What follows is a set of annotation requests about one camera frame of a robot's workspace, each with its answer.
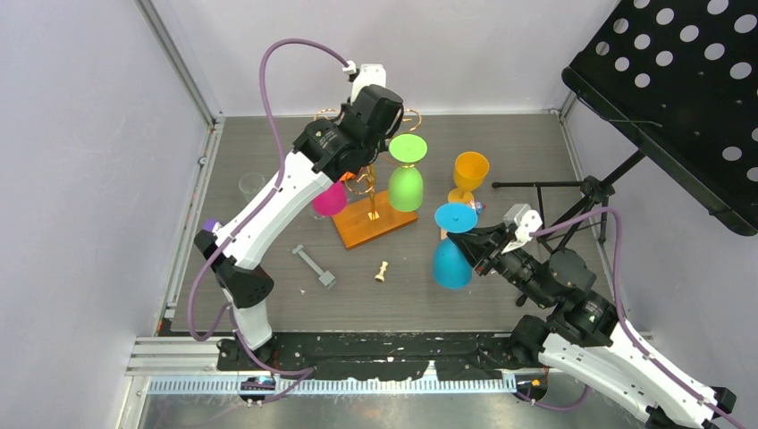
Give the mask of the blue plastic wine glass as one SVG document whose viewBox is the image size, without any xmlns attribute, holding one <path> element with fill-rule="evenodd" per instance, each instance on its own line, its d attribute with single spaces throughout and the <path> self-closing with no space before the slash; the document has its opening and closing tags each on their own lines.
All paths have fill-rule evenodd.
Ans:
<svg viewBox="0 0 758 429">
<path fill-rule="evenodd" d="M 462 233 L 476 226 L 478 214 L 468 205 L 447 203 L 435 211 L 434 220 L 440 229 Z M 471 282 L 471 266 L 448 238 L 441 240 L 434 252 L 432 276 L 440 286 L 449 290 L 463 289 Z"/>
</svg>

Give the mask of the green plastic wine glass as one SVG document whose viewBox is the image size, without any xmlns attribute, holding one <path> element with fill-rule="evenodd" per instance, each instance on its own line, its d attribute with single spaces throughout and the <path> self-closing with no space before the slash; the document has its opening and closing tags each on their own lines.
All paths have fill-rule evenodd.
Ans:
<svg viewBox="0 0 758 429">
<path fill-rule="evenodd" d="M 425 140 L 415 134 L 402 134 L 392 139 L 390 155 L 400 164 L 388 182 L 390 205 L 399 212 L 415 212 L 423 204 L 424 180 L 417 163 L 427 154 Z"/>
</svg>

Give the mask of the gold rack with wooden base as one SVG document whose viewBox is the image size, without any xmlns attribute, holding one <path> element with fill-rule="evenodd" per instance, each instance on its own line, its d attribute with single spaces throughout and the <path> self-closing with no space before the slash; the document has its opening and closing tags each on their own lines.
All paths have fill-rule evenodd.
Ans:
<svg viewBox="0 0 758 429">
<path fill-rule="evenodd" d="M 415 223 L 415 212 L 399 212 L 389 203 L 388 190 L 377 189 L 375 167 L 362 167 L 356 178 L 343 181 L 347 205 L 331 217 L 347 250 L 365 245 Z"/>
</svg>

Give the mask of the pink plastic wine glass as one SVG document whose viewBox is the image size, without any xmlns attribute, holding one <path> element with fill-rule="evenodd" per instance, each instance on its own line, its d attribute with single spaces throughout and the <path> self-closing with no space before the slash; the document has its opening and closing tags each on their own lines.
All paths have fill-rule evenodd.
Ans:
<svg viewBox="0 0 758 429">
<path fill-rule="evenodd" d="M 315 213 L 322 217 L 334 216 L 346 205 L 347 193 L 342 181 L 336 181 L 312 201 Z"/>
</svg>

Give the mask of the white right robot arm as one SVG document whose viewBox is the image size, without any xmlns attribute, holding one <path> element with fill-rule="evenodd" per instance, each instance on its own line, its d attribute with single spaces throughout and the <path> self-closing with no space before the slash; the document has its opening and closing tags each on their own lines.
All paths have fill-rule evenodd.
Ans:
<svg viewBox="0 0 758 429">
<path fill-rule="evenodd" d="M 574 250 L 559 246 L 543 262 L 508 251 L 515 225 L 503 223 L 447 237 L 479 275 L 497 273 L 545 318 L 520 319 L 506 350 L 517 366 L 550 366 L 621 405 L 648 428 L 713 428 L 737 396 L 709 386 L 659 356 L 643 335 L 593 289 L 596 275 Z"/>
</svg>

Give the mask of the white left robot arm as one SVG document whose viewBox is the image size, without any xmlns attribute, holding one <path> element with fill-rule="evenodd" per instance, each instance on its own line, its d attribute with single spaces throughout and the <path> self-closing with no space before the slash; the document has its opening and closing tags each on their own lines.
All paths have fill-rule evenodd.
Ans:
<svg viewBox="0 0 758 429">
<path fill-rule="evenodd" d="M 274 281 L 263 256 L 291 221 L 347 172 L 356 173 L 386 150 L 400 127 L 402 98 L 371 84 L 339 114 L 308 123 L 283 158 L 276 175 L 228 223 L 203 229 L 194 239 L 231 304 L 240 358 L 250 368 L 267 368 L 274 358 L 266 299 Z"/>
</svg>

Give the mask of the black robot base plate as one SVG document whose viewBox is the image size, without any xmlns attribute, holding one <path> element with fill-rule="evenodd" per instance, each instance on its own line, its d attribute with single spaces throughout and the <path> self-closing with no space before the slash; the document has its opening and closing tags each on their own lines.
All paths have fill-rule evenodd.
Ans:
<svg viewBox="0 0 758 429">
<path fill-rule="evenodd" d="M 220 371 L 274 369 L 286 379 L 415 381 L 429 367 L 441 381 L 494 380 L 503 370 L 549 377 L 547 366 L 517 361 L 499 332 L 277 332 L 249 357 L 236 339 L 221 339 Z"/>
</svg>

